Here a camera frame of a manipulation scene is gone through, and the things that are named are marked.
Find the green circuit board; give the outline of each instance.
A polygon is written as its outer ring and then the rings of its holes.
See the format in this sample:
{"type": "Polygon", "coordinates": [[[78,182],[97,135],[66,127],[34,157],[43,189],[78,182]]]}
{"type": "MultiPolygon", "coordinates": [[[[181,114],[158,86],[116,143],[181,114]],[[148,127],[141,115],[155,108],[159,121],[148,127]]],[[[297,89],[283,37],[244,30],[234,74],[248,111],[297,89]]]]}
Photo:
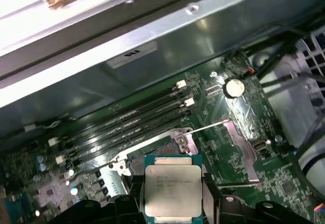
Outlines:
{"type": "MultiPolygon", "coordinates": [[[[239,98],[229,99],[224,94],[223,86],[226,81],[246,73],[249,66],[247,57],[242,53],[231,59],[224,57],[213,59],[118,103],[104,107],[76,121],[60,125],[51,133],[39,137],[37,142],[46,145],[48,139],[53,137],[66,140],[71,137],[71,134],[76,135],[75,132],[79,132],[81,129],[85,129],[83,134],[87,132],[91,135],[96,130],[89,128],[92,123],[99,120],[112,120],[111,118],[121,111],[125,113],[125,108],[132,107],[135,110],[136,104],[165,91],[167,88],[172,88],[180,80],[185,80],[187,94],[182,96],[193,96],[195,101],[195,105],[189,109],[189,113],[177,117],[175,112],[167,113],[169,109],[163,108],[164,113],[160,113],[158,117],[155,116],[156,114],[145,112],[142,120],[147,122],[148,130],[143,131],[141,138],[126,140],[121,144],[115,143],[119,142],[118,140],[104,141],[106,147],[110,146],[109,150],[103,152],[107,160],[123,149],[167,130],[182,127],[190,127],[195,130],[230,119],[234,123],[238,135],[248,143],[252,145],[259,141],[268,143],[263,150],[254,152],[256,159],[253,166],[260,183],[251,187],[231,187],[222,190],[239,196],[249,206],[255,206],[257,202],[263,200],[271,200],[314,221],[313,209],[315,206],[310,200],[312,193],[298,179],[290,163],[291,156],[282,150],[288,142],[258,79],[254,76],[243,79],[245,92],[239,98]]],[[[224,125],[193,133],[193,138],[199,153],[203,156],[203,164],[214,175],[217,185],[248,182],[247,166],[243,162],[243,149],[234,144],[231,134],[224,125]]],[[[7,155],[6,157],[15,158],[15,161],[20,158],[16,155],[7,155]]],[[[19,168],[20,171],[23,171],[24,165],[19,168]]],[[[81,171],[82,164],[75,169],[81,171]]],[[[317,218],[317,223],[325,223],[320,216],[317,218]]]]}

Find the electrolytic capacitor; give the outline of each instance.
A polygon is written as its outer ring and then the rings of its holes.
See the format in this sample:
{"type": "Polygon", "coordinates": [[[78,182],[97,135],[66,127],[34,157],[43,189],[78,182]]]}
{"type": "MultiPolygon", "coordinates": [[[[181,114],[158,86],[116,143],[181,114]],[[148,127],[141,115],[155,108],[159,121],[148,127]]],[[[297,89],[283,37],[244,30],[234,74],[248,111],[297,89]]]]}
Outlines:
{"type": "Polygon", "coordinates": [[[46,165],[44,163],[40,163],[39,169],[41,172],[44,172],[46,170],[46,165]]]}
{"type": "Polygon", "coordinates": [[[36,162],[38,164],[43,163],[43,161],[44,161],[44,157],[43,156],[41,156],[41,155],[36,156],[36,162]]]}

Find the screw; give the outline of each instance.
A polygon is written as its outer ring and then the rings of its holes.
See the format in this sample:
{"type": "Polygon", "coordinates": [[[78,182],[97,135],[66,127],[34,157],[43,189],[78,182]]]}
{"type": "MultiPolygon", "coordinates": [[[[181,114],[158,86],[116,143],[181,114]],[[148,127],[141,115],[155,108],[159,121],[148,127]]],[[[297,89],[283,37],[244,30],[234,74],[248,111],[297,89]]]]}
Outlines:
{"type": "Polygon", "coordinates": [[[312,89],[314,86],[312,84],[306,84],[305,89],[312,89]]]}
{"type": "Polygon", "coordinates": [[[281,135],[276,135],[274,137],[275,142],[281,143],[283,141],[283,137],[281,135]]]}
{"type": "Polygon", "coordinates": [[[211,78],[215,78],[217,75],[218,75],[218,74],[217,74],[216,72],[212,72],[212,73],[210,73],[210,77],[211,77],[211,78]]]}
{"type": "Polygon", "coordinates": [[[263,203],[263,206],[264,206],[265,208],[268,208],[268,209],[273,208],[273,205],[270,204],[270,203],[268,203],[268,202],[264,202],[264,203],[263,203]]]}
{"type": "Polygon", "coordinates": [[[134,3],[134,0],[127,0],[125,3],[126,4],[132,4],[132,3],[134,3]]]}
{"type": "Polygon", "coordinates": [[[235,199],[233,197],[230,197],[230,196],[226,197],[225,200],[227,200],[228,202],[235,201],[235,199]]]}
{"type": "Polygon", "coordinates": [[[188,15],[192,15],[195,14],[199,11],[199,6],[195,3],[189,4],[186,7],[186,12],[188,13],[188,15]]]}

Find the integrated circuit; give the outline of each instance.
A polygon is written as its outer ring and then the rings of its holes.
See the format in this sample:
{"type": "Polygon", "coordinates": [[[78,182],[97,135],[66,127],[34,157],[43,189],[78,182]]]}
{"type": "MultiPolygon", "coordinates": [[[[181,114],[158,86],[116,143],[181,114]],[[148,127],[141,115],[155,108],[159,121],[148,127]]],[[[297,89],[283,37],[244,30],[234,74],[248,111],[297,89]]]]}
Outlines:
{"type": "Polygon", "coordinates": [[[293,182],[291,181],[288,181],[288,182],[285,182],[281,185],[282,189],[283,189],[283,192],[285,194],[289,194],[291,193],[292,191],[294,191],[296,189],[296,186],[294,185],[293,182]]]}
{"type": "Polygon", "coordinates": [[[148,222],[202,223],[201,166],[199,155],[146,156],[144,214],[148,222]]]}

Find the capacitor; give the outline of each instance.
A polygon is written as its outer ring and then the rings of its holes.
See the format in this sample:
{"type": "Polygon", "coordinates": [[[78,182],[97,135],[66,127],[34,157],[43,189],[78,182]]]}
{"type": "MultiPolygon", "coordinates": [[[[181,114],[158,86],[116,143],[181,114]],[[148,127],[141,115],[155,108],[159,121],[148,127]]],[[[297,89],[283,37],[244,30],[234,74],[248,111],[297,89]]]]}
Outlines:
{"type": "Polygon", "coordinates": [[[68,170],[68,175],[72,177],[75,174],[75,171],[73,169],[68,170]]]}
{"type": "Polygon", "coordinates": [[[34,175],[34,177],[32,177],[32,180],[34,182],[39,182],[41,180],[41,177],[40,177],[40,175],[34,175]]]}
{"type": "Polygon", "coordinates": [[[70,193],[75,196],[78,194],[78,192],[83,188],[83,184],[82,183],[78,183],[76,186],[74,186],[73,188],[71,188],[70,193]]]}
{"type": "Polygon", "coordinates": [[[71,190],[70,190],[70,193],[71,193],[71,195],[73,195],[73,196],[76,196],[77,194],[78,194],[78,189],[76,188],[76,187],[73,187],[73,188],[71,188],[71,190]]]}
{"type": "Polygon", "coordinates": [[[36,161],[37,161],[38,164],[40,164],[40,163],[42,163],[44,161],[44,157],[42,157],[41,155],[38,155],[36,157],[36,161]]]}
{"type": "Polygon", "coordinates": [[[41,172],[44,172],[46,170],[46,165],[44,163],[40,163],[39,169],[41,172]]]}
{"type": "Polygon", "coordinates": [[[239,79],[230,79],[223,86],[223,91],[227,98],[238,98],[245,92],[245,84],[239,79]]]}

